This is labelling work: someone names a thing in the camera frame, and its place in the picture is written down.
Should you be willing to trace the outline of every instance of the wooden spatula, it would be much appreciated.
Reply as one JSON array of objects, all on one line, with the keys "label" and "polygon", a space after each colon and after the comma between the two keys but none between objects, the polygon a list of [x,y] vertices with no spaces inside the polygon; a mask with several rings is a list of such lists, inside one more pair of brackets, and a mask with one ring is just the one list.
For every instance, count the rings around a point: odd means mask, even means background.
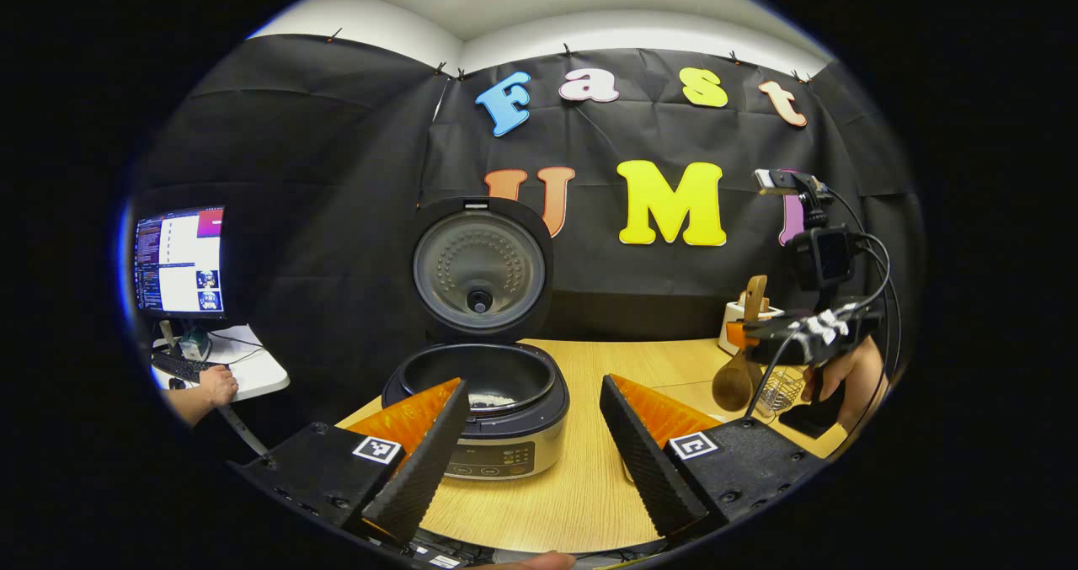
[{"label": "wooden spatula", "polygon": [[[766,286],[766,276],[754,276],[749,279],[745,290],[745,321],[756,321],[760,317],[763,289]],[[715,373],[715,378],[711,380],[711,398],[728,413],[737,412],[749,403],[756,387],[760,386],[761,378],[760,364],[749,362],[745,358],[745,351],[738,350],[730,362]]]}]

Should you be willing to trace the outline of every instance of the rice cooker control panel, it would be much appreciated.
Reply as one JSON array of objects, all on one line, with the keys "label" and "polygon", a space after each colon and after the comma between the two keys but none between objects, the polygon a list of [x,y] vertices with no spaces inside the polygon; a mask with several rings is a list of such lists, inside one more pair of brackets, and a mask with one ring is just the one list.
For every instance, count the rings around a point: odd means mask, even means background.
[{"label": "rice cooker control panel", "polygon": [[535,442],[476,446],[457,444],[445,475],[469,479],[507,478],[535,471]]}]

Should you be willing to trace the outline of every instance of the desk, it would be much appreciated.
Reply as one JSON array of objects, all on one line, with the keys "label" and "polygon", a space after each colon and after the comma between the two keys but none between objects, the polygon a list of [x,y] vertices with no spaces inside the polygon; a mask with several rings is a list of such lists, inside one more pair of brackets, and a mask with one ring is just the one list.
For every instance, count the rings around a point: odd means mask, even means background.
[{"label": "desk", "polygon": [[[233,325],[231,329],[215,333],[239,340],[262,344],[254,336],[254,333],[251,332],[249,325]],[[258,398],[259,394],[273,393],[288,387],[288,373],[285,372],[285,367],[281,367],[277,363],[277,360],[273,359],[273,356],[265,348],[244,345],[243,343],[226,340],[212,335],[210,335],[210,339],[213,342],[213,347],[210,349],[209,358],[207,359],[208,362],[231,364],[232,375],[236,377],[236,385],[239,389],[236,391],[236,397],[232,400],[233,402]],[[154,340],[153,347],[156,348],[165,344],[165,339],[158,338]],[[157,367],[151,366],[151,371],[153,372],[154,380],[157,381],[157,386],[162,387],[162,389],[168,389],[168,379],[174,378],[172,375],[163,373]],[[198,387],[197,383],[186,380],[183,383],[186,384],[189,389],[190,387]]]},{"label": "desk", "polygon": [[[420,526],[469,543],[523,552],[595,552],[659,539],[599,413],[599,387],[609,373],[653,387],[713,415],[735,418],[711,400],[711,378],[730,360],[716,339],[661,343],[529,340],[550,352],[565,375],[570,404],[565,456],[550,470],[512,482],[443,477]],[[336,427],[346,428],[382,409],[375,399]],[[819,440],[771,427],[805,450],[825,457],[845,440],[839,425]]]}]

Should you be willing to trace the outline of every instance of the white wall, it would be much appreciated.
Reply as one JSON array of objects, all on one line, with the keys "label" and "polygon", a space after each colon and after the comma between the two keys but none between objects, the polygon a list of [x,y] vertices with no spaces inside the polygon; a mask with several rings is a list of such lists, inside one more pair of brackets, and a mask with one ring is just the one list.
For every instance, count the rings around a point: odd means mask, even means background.
[{"label": "white wall", "polygon": [[304,0],[286,10],[251,37],[306,32],[379,45],[430,67],[446,60],[444,71],[476,71],[513,59],[570,50],[667,48],[705,52],[764,65],[778,71],[813,75],[821,57],[766,33],[693,14],[651,10],[602,10],[539,18],[465,41],[409,10],[377,0]]},{"label": "white wall", "polygon": [[336,37],[392,50],[432,68],[447,60],[445,70],[454,74],[464,44],[427,18],[377,0],[303,0],[251,37],[287,32],[330,37],[336,29],[341,29]]},{"label": "white wall", "polygon": [[466,41],[460,65],[466,71],[482,70],[507,60],[552,55],[569,50],[666,48],[737,53],[738,59],[807,78],[827,65],[819,56],[774,37],[732,23],[693,14],[658,13],[651,10],[604,10],[565,14],[523,23]]}]

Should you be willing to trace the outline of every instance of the rice cooker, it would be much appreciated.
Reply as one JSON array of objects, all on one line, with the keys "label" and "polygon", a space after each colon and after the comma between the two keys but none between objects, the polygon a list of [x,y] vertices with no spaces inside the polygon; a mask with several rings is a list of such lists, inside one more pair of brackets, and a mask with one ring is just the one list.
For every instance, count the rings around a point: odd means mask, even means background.
[{"label": "rice cooker", "polygon": [[382,392],[389,406],[451,378],[471,406],[445,475],[520,479],[562,457],[569,390],[554,359],[517,343],[550,307],[553,252],[542,218],[508,198],[446,198],[416,213],[411,270],[430,345]]}]

